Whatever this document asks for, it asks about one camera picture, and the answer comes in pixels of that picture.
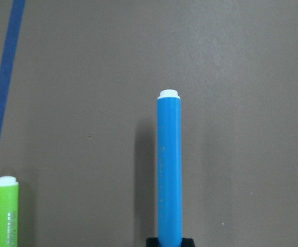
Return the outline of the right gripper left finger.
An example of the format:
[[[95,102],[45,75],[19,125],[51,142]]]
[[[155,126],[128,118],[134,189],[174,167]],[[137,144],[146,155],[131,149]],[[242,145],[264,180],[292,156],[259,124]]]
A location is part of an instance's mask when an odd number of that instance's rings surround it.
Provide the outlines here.
[[[160,247],[159,240],[157,237],[151,237],[146,239],[146,247]]]

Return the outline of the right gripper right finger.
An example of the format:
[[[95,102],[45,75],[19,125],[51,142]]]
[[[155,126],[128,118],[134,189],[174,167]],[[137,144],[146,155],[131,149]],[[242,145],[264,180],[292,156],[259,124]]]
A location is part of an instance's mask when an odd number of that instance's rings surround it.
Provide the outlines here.
[[[192,238],[183,238],[181,247],[195,247],[195,242]]]

